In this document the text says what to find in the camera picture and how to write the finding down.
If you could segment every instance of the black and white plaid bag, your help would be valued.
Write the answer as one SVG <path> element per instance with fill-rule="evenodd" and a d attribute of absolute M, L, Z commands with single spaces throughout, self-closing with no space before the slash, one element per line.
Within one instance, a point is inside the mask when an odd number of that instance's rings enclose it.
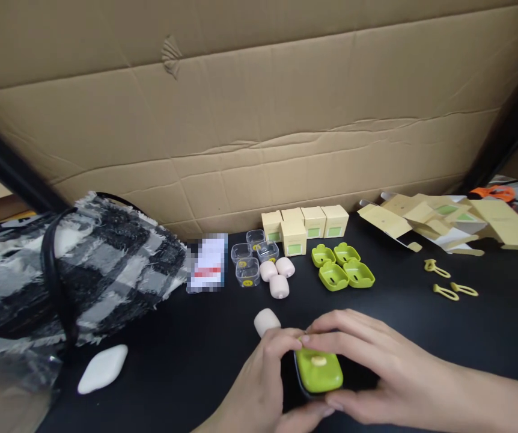
<path fill-rule="evenodd" d="M 185 245 L 105 196 L 0 233 L 0 353 L 99 343 L 186 282 Z"/>

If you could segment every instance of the clear plastic container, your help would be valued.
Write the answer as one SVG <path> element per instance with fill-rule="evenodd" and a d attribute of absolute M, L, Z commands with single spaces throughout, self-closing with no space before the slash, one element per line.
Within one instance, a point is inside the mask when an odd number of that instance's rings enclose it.
<path fill-rule="evenodd" d="M 279 247 L 273 241 L 261 242 L 260 244 L 257 244 L 257 248 L 255 250 L 261 263 L 266 262 L 267 260 L 275 263 L 279 258 Z"/>
<path fill-rule="evenodd" d="M 231 248 L 231 260 L 233 261 L 233 265 L 236 265 L 241 259 L 250 257 L 253 257 L 251 244 L 235 244 Z"/>
<path fill-rule="evenodd" d="M 235 276 L 241 287 L 257 286 L 261 281 L 259 260 L 254 257 L 239 260 L 235 265 Z"/>
<path fill-rule="evenodd" d="M 247 242 L 251 244 L 253 250 L 257 249 L 257 245 L 265 241 L 265 232 L 262 230 L 251 230 L 247 232 Z"/>

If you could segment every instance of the table surface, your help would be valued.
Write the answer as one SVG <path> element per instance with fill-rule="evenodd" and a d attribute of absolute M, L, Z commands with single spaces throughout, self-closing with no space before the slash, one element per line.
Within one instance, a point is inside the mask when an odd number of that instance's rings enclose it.
<path fill-rule="evenodd" d="M 483 257 L 446 254 L 426 239 L 413 253 L 351 215 L 343 238 L 312 239 L 333 249 L 355 247 L 377 278 L 371 289 L 329 292 L 311 256 L 292 257 L 296 273 L 290 295 L 273 299 L 268 284 L 241 288 L 229 261 L 219 293 L 188 295 L 184 286 L 157 310 L 129 324 L 99 346 L 74 351 L 57 386 L 61 393 L 39 433 L 97 431 L 189 432 L 221 403 L 240 368 L 259 342 L 253 318 L 271 308 L 283 327 L 306 328 L 333 309 L 351 308 L 385 321 L 427 351 L 453 363 L 518 379 L 518 251 L 501 250 L 488 240 Z M 229 247 L 245 234 L 229 236 Z M 423 270 L 425 259 L 452 275 L 446 280 Z M 431 291 L 449 281 L 476 289 L 453 302 Z M 120 376 L 104 389 L 78 395 L 77 384 L 99 351 L 124 343 L 129 354 Z M 369 374 L 341 360 L 346 386 L 369 386 Z M 303 404 L 288 357 L 282 368 L 285 409 Z M 415 431 L 396 426 L 364 426 L 344 414 L 325 419 L 318 430 L 331 432 Z"/>

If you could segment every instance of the hand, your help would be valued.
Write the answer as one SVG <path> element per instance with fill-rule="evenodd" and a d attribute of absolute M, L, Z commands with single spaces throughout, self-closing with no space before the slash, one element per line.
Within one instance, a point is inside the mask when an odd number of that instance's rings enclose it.
<path fill-rule="evenodd" d="M 311 402 L 283 414 L 281 358 L 302 345 L 298 329 L 268 330 L 217 411 L 195 432 L 307 433 L 334 412 Z"/>
<path fill-rule="evenodd" d="M 325 397 L 329 406 L 361 423 L 518 432 L 517 381 L 436 358 L 385 323 L 353 310 L 325 314 L 307 332 L 303 346 L 341 354 L 380 376 L 375 390 L 337 390 Z"/>

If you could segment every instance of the green contact lens case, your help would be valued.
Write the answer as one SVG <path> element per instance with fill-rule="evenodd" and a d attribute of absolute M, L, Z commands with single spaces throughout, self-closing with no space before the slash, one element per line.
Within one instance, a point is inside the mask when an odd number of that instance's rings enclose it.
<path fill-rule="evenodd" d="M 337 355 L 303 348 L 295 351 L 294 356 L 297 378 L 307 398 L 316 398 L 343 385 Z"/>

